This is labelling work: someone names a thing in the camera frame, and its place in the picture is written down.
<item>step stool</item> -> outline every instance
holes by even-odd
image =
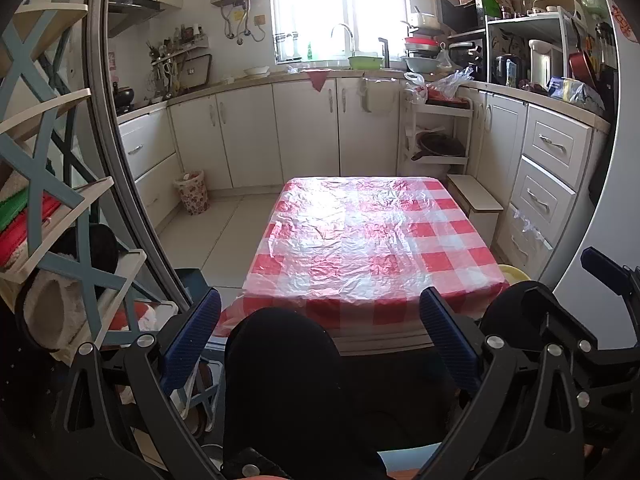
[[[447,175],[447,190],[465,212],[482,241],[491,247],[502,206],[471,175]]]

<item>red checkered tablecloth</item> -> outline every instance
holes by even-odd
[[[214,335],[269,306],[297,310],[334,337],[411,332],[422,328],[418,299],[431,285],[474,317],[508,286],[439,181],[294,178]]]

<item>range hood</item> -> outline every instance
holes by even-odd
[[[160,3],[153,0],[109,0],[108,37],[114,38],[123,30],[146,22],[160,12]]]

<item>floral trash bin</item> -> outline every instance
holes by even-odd
[[[191,171],[182,178],[174,180],[180,200],[190,215],[198,215],[209,209],[207,187],[204,185],[204,171]]]

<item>kitchen counter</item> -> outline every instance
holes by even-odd
[[[155,112],[157,110],[162,110],[163,108],[167,108],[168,107],[168,103],[169,103],[169,101],[164,101],[164,102],[161,102],[161,103],[156,103],[154,105],[149,105],[149,106],[145,106],[145,107],[142,107],[142,108],[137,108],[136,110],[133,110],[133,111],[128,112],[126,114],[122,114],[122,115],[118,116],[118,124],[126,123],[127,121],[130,121],[130,120],[135,119],[137,117],[141,117],[143,115],[150,114],[150,113]]]
[[[329,79],[335,79],[338,77],[402,78],[403,73],[404,72],[401,70],[392,70],[392,69],[380,69],[380,70],[329,69],[327,77]],[[178,103],[183,103],[185,101],[189,101],[191,99],[197,99],[199,97],[218,94],[220,92],[228,92],[229,90],[238,90],[241,88],[247,88],[249,86],[267,85],[271,83],[284,83],[288,81],[304,81],[308,79],[309,79],[309,76],[305,72],[297,72],[293,74],[286,73],[286,72],[276,72],[276,73],[272,73],[271,75],[268,75],[267,77],[261,77],[261,78],[242,77],[242,78],[236,79],[236,81],[231,84],[217,83],[207,88],[203,88],[202,90],[197,90],[189,94],[181,95],[180,97],[169,99],[167,102],[169,103],[169,106],[171,106]]]
[[[475,88],[477,90],[484,90],[486,92],[492,92],[494,94],[504,95],[506,97],[519,99],[521,101],[526,101],[527,103],[532,103],[543,108],[548,108],[549,110],[553,110],[559,114],[571,117],[572,119],[592,126],[593,128],[596,128],[597,130],[605,134],[609,132],[610,124],[607,123],[607,121],[605,121],[602,117],[588,110],[584,110],[583,108],[565,103],[564,101],[561,101],[559,99],[553,99],[552,97],[547,97],[545,95],[534,94],[533,92],[527,92],[525,90],[520,90],[519,88],[511,88],[508,86],[502,86],[493,83],[484,83],[481,81],[469,81],[464,83],[462,86],[466,86],[467,88]]]

